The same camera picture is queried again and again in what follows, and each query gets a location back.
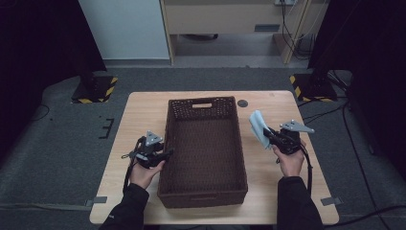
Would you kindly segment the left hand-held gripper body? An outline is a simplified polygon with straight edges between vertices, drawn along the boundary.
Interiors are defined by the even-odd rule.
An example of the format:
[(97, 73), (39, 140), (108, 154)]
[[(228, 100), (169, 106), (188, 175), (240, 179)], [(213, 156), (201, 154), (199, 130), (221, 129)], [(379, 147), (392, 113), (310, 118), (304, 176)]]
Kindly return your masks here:
[(122, 156), (136, 160), (141, 166), (146, 169), (156, 167), (162, 160), (163, 155), (161, 150), (164, 149), (163, 138), (148, 130), (145, 136), (138, 139), (134, 149)]

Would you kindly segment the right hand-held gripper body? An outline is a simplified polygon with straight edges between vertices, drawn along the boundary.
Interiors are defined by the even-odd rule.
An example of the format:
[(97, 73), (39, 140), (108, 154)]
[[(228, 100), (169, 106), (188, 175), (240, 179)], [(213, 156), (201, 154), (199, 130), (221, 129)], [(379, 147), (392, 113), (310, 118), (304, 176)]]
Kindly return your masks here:
[(283, 154), (293, 154), (298, 151), (301, 144), (300, 133), (314, 133), (315, 130), (311, 127), (305, 126), (295, 120), (286, 122), (280, 125), (279, 131), (274, 131), (274, 142)]

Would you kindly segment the light blue cloth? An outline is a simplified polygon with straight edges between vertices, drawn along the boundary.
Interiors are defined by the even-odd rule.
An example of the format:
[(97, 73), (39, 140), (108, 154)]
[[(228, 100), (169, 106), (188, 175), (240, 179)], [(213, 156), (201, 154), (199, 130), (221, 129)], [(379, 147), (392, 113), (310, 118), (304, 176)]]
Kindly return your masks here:
[(255, 110), (249, 117), (249, 123), (251, 124), (251, 131), (260, 141), (262, 146), (269, 150), (272, 147), (272, 144), (269, 141), (269, 138), (266, 136), (266, 133), (270, 131), (267, 124), (264, 122), (262, 114), (259, 110)]

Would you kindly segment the brown woven basket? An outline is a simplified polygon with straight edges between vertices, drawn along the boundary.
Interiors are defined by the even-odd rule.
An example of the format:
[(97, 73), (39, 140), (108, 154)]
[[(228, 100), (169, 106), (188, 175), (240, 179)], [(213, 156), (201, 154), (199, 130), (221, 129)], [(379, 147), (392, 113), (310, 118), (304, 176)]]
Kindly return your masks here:
[(236, 99), (170, 100), (157, 195), (167, 208), (241, 204), (248, 192)]

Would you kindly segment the person's right hand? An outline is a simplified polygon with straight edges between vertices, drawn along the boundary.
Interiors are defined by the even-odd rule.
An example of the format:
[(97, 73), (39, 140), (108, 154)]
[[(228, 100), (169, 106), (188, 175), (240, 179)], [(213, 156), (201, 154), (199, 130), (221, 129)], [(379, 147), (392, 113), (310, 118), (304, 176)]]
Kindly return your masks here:
[(301, 150), (292, 154), (284, 154), (277, 146), (272, 147), (280, 161), (280, 168), (284, 177), (299, 176), (305, 160), (304, 153)]

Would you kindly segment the person's left hand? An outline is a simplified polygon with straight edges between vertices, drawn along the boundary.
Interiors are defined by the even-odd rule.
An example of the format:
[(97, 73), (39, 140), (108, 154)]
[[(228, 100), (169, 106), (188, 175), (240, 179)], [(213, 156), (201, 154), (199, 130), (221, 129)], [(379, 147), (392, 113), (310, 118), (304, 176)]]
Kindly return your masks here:
[(150, 185), (153, 177), (164, 168), (164, 165), (165, 161), (161, 161), (156, 167), (146, 169), (139, 164), (135, 164), (131, 171), (129, 182), (146, 189)]

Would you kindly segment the black stand with striped base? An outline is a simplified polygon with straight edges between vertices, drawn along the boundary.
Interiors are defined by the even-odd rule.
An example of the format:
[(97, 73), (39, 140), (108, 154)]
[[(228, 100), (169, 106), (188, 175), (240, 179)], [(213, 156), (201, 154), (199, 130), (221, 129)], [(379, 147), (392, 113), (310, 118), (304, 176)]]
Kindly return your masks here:
[(113, 76), (96, 76), (85, 60), (80, 58), (73, 61), (79, 74), (80, 82), (71, 100), (74, 104), (105, 103), (112, 94), (117, 78)]
[(326, 68), (314, 68), (311, 73), (293, 74), (289, 80), (300, 102), (332, 102), (337, 94), (329, 81)]

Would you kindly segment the grey tape piece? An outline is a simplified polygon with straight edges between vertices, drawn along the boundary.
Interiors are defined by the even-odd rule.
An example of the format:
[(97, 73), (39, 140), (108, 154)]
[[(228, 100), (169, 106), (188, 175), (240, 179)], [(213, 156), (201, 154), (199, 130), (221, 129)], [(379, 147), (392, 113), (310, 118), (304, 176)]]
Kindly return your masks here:
[(96, 203), (106, 203), (107, 196), (96, 196), (93, 199), (87, 199), (85, 201), (85, 206), (86, 207), (91, 207)]
[(339, 205), (342, 204), (343, 201), (340, 197), (326, 197), (326, 198), (322, 198), (321, 202), (324, 206), (328, 206), (328, 205)]

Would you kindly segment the black curtain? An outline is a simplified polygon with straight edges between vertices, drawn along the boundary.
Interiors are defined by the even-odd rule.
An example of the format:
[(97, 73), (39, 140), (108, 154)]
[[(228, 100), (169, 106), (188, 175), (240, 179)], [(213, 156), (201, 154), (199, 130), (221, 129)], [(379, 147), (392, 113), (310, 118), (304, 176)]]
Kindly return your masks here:
[(0, 0), (0, 166), (43, 91), (105, 65), (79, 0)]
[(329, 0), (308, 67), (352, 73), (348, 97), (372, 152), (406, 180), (406, 0)]

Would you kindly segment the light wooden desk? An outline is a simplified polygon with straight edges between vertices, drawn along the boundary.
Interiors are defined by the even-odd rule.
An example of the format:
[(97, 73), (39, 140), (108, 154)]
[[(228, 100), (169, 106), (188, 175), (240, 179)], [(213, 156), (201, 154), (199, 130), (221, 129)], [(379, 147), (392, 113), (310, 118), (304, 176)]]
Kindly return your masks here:
[(282, 62), (293, 56), (312, 0), (160, 0), (169, 46), (178, 35), (273, 33)]

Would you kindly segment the white panel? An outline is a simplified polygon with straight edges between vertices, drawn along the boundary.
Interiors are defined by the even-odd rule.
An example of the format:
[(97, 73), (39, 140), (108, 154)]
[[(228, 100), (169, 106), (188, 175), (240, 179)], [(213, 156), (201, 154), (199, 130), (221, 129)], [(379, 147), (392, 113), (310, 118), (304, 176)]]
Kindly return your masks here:
[(79, 0), (104, 60), (169, 59), (160, 0)]

